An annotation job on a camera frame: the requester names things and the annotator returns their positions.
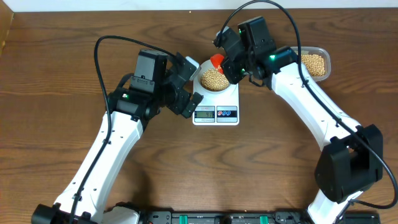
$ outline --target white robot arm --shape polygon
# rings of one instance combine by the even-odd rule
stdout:
[[[133,121],[131,115],[114,111],[111,116],[112,135],[110,142],[91,171],[76,208],[77,216],[81,217],[83,212],[88,212],[91,214],[90,220],[97,223],[101,223],[103,219],[109,192],[126,156],[143,132],[141,121]],[[55,200],[55,203],[60,204],[59,209],[61,211],[67,213],[71,211],[73,199],[81,180],[102,146],[107,129],[108,120],[107,114],[105,114],[95,142],[85,160],[68,187]]]
[[[325,92],[312,80],[307,69],[303,69],[303,74],[319,99],[335,114],[338,114],[343,122],[352,130],[356,130],[359,123],[350,118],[332,102]],[[336,136],[342,139],[350,135],[344,128],[336,125],[336,121],[315,101],[313,96],[302,85],[296,63],[291,63],[281,68],[278,74],[272,75],[272,89],[300,116],[301,120],[303,120],[317,140],[320,150],[330,144],[332,137]],[[344,202],[336,203],[329,200],[319,190],[315,200],[308,207],[308,214],[316,224],[332,224],[336,217],[345,209],[348,201],[358,197],[361,193],[362,191],[358,191],[350,195]]]

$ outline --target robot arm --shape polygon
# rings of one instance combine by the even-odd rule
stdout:
[[[325,92],[312,80],[307,69],[303,70],[303,74],[319,99],[335,114],[338,114],[343,122],[352,130],[356,130],[359,123],[350,118],[332,102]],[[301,120],[314,135],[321,151],[324,146],[330,144],[331,138],[336,136],[342,139],[349,136],[349,133],[341,126],[337,126],[336,121],[315,101],[308,90],[302,86],[296,63],[291,63],[281,68],[278,74],[272,75],[272,89],[300,116]],[[319,190],[315,200],[308,207],[308,214],[314,223],[332,224],[336,217],[345,209],[348,201],[360,196],[362,192],[361,190],[357,191],[349,195],[345,201],[336,203],[329,200],[322,190]]]
[[[308,80],[311,89],[317,94],[334,114],[346,123],[352,130],[360,124],[350,118],[325,94],[325,92],[313,81],[310,74],[302,65],[304,77]],[[332,137],[342,139],[349,135],[344,128],[336,125],[336,121],[319,105],[308,90],[302,85],[296,63],[291,63],[280,69],[278,74],[272,75],[272,90],[282,97],[300,116],[314,135],[320,150],[330,144]]]
[[[190,57],[177,53],[173,66],[167,70],[166,54],[157,50],[141,50],[137,59],[136,72],[123,77],[118,87],[108,95],[111,112],[112,133],[108,144],[96,162],[84,189],[78,199],[74,219],[78,223],[101,223],[109,192],[129,151],[140,139],[150,119],[160,113],[161,107],[168,107],[175,114],[190,118],[197,104],[202,100],[198,93],[193,95],[183,89],[186,82],[199,69],[199,64]],[[130,79],[128,89],[124,83]],[[64,223],[70,219],[76,192],[83,182],[96,155],[104,143],[108,130],[108,115],[105,113],[98,135],[68,187],[56,199],[53,207],[39,205],[32,223]],[[106,215],[108,223],[114,223],[113,215]],[[134,211],[117,216],[117,223],[137,221]]]
[[[307,212],[315,224],[332,224],[344,213],[349,200],[382,178],[382,166],[347,130],[337,125],[310,94],[300,77],[297,55],[290,47],[276,49],[263,17],[245,21],[238,28],[239,35],[227,27],[214,41],[227,54],[221,63],[224,74],[232,84],[248,75],[249,81],[256,86],[274,90],[307,125],[322,152],[315,169],[320,190]],[[319,100],[382,156],[380,131],[374,125],[362,128],[332,102],[306,69],[302,70]],[[262,83],[255,82],[253,77]]]
[[[76,216],[82,217],[83,212],[90,214],[90,220],[101,223],[106,200],[113,183],[118,175],[120,168],[129,154],[133,145],[140,139],[143,127],[140,120],[134,121],[128,114],[114,111],[112,117],[111,139],[105,147],[101,157],[86,181],[84,191],[82,191],[76,208]],[[68,187],[57,197],[54,204],[59,204],[59,209],[63,212],[70,212],[72,209],[75,193],[93,159],[97,155],[108,129],[107,114],[103,116],[103,122],[98,135],[88,152],[85,160],[81,164],[78,172],[69,183]]]

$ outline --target scale display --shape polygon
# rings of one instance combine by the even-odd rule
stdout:
[[[213,111],[196,111],[195,112],[196,118],[214,118]]]

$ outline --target green connector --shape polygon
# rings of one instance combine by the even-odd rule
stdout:
[[[260,217],[260,224],[269,224],[268,216],[261,216]]]
[[[180,215],[180,224],[188,224],[188,216],[187,215]]]

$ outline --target bowl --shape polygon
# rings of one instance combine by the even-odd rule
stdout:
[[[296,54],[298,53],[297,47],[291,47],[291,48],[292,48],[292,50],[294,50],[294,52],[296,52]],[[301,54],[302,55],[316,54],[316,55],[321,56],[325,62],[325,74],[321,77],[311,76],[314,81],[319,82],[319,81],[325,80],[329,77],[330,72],[331,72],[331,63],[330,63],[329,53],[325,49],[322,49],[320,47],[301,47]]]
[[[207,60],[206,62],[203,62],[203,64],[200,65],[200,71],[193,79],[193,90],[210,98],[218,98],[223,96],[229,96],[230,94],[232,94],[237,85],[229,84],[229,86],[225,90],[220,90],[220,91],[211,91],[201,85],[201,77],[207,70],[211,68],[215,69],[210,60]]]

